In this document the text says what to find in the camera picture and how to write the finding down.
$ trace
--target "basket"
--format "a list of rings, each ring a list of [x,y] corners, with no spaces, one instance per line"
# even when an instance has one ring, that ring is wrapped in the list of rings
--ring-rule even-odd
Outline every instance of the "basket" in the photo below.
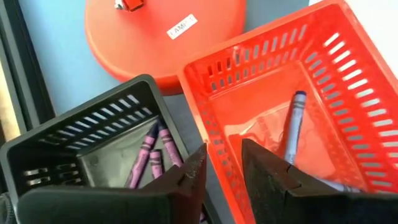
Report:
[[[0,150],[1,165],[14,209],[19,197],[37,187],[124,187],[144,136],[159,116],[185,160],[187,150],[150,75],[140,75],[7,142]],[[155,148],[163,147],[159,138]],[[171,166],[164,156],[165,169]],[[147,166],[140,187],[151,180]],[[207,196],[204,204],[212,219],[215,213]]]
[[[180,81],[236,223],[253,223],[241,141],[279,149],[289,103],[308,98],[296,166],[398,192],[397,80],[343,1],[322,1],[224,42]]]

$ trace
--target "blue table surface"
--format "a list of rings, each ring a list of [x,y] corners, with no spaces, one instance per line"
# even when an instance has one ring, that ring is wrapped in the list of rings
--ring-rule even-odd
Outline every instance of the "blue table surface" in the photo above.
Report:
[[[30,37],[57,115],[60,115],[119,82],[107,74],[91,53],[85,38],[85,1],[20,0]],[[308,5],[308,0],[247,0],[245,31],[273,21]],[[183,95],[165,101],[188,150],[201,138]],[[234,223],[211,163],[206,188],[223,223]]]

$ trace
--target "white label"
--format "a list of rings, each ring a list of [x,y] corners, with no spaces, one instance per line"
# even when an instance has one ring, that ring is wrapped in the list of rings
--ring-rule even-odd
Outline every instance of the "white label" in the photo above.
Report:
[[[195,18],[195,16],[189,14],[189,16],[187,16],[185,19],[173,26],[173,28],[169,29],[169,31],[167,31],[167,35],[174,40],[197,22],[198,20]]]

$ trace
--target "orange round base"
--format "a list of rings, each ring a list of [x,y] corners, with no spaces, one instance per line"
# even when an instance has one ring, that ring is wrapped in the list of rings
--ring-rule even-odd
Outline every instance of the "orange round base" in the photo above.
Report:
[[[242,33],[246,1],[146,0],[134,12],[113,6],[87,0],[86,36],[97,60],[122,82],[148,73],[174,95],[182,92],[177,73],[187,57]]]

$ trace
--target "table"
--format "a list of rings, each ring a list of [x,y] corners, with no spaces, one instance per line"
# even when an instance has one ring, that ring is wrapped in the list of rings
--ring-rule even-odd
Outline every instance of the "table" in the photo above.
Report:
[[[309,0],[247,0],[245,31],[308,5]],[[82,0],[20,0],[35,51],[57,114],[62,114],[115,87],[89,50],[84,31]],[[395,0],[348,0],[392,71],[398,74]],[[188,150],[201,139],[183,95],[165,97]],[[223,223],[234,223],[211,163],[206,187]]]

